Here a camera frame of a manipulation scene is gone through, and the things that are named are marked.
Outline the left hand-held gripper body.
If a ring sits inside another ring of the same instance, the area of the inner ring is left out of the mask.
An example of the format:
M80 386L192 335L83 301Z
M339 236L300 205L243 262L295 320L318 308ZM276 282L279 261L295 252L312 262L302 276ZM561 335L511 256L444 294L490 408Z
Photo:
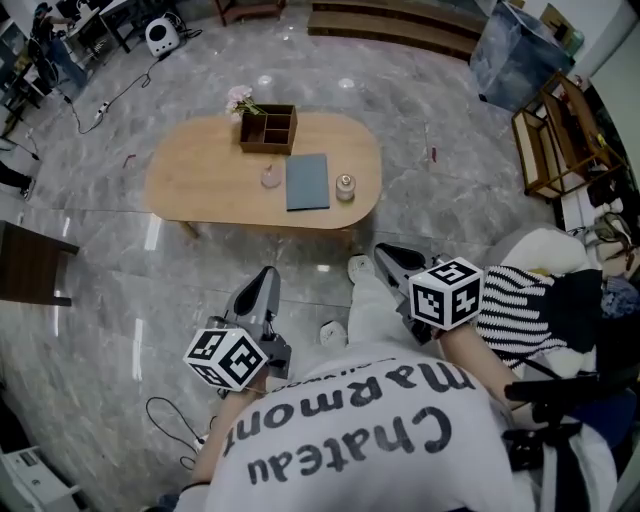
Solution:
M183 361L207 385L242 391L266 368L278 379L288 377L292 349L271 322L238 322L215 316L196 332Z

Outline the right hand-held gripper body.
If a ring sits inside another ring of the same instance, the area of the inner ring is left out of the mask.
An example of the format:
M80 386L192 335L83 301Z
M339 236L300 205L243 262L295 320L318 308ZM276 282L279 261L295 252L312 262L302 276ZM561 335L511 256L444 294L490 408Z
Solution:
M461 257L405 275L406 300L398 311L419 345L433 330L450 331L476 318L481 310L484 271Z

